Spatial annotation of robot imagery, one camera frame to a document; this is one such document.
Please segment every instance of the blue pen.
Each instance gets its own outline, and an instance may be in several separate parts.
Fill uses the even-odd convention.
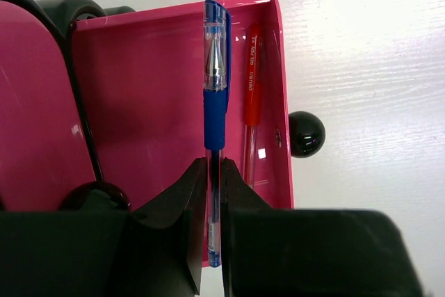
[[[212,0],[204,2],[204,146],[207,156],[207,251],[220,265],[220,174],[225,114],[230,87],[230,16]]]

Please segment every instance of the black sphere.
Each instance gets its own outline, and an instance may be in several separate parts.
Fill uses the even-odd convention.
[[[296,111],[289,114],[289,135],[292,156],[305,158],[321,149],[326,132],[323,123],[314,114]]]

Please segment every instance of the pen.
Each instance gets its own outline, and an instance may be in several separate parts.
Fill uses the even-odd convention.
[[[204,2],[204,146],[207,157],[207,252],[220,265],[220,174],[230,87],[230,16],[219,3]]]
[[[247,68],[245,74],[244,103],[244,160],[243,179],[254,187],[255,152],[257,150],[257,126],[261,108],[261,82],[259,81],[259,48],[261,27],[253,24],[248,33]]]

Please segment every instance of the pen clip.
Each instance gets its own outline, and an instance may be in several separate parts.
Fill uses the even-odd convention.
[[[225,112],[229,108],[229,94],[230,94],[230,79],[232,74],[232,19],[230,18],[229,11],[226,9],[226,55],[227,55],[227,89],[226,89],[226,102],[225,102]]]

